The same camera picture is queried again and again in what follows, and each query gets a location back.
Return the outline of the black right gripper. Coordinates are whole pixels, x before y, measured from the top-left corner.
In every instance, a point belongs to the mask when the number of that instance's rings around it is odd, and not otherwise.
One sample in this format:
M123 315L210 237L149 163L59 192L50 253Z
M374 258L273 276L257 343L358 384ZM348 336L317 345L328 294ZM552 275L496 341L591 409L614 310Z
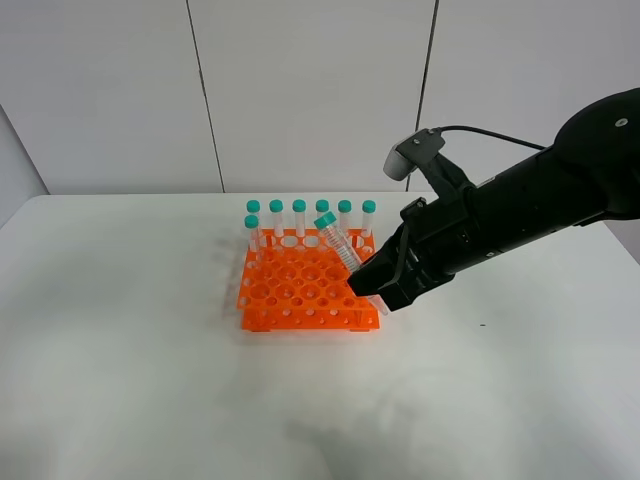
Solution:
M450 282L493 256L493 190L466 189L451 202L423 198L401 211L402 226L350 275L358 297L379 295L389 310Z

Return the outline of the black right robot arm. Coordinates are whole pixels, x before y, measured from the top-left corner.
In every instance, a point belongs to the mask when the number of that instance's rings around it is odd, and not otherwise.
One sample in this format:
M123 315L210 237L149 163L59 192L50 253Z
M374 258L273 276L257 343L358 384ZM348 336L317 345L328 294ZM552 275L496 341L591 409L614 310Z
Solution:
M572 116L552 145L480 186L441 154L441 129L390 151L385 174L420 171L437 198L401 210L401 225L348 279L359 297L396 311L474 265L572 226L639 217L639 91Z

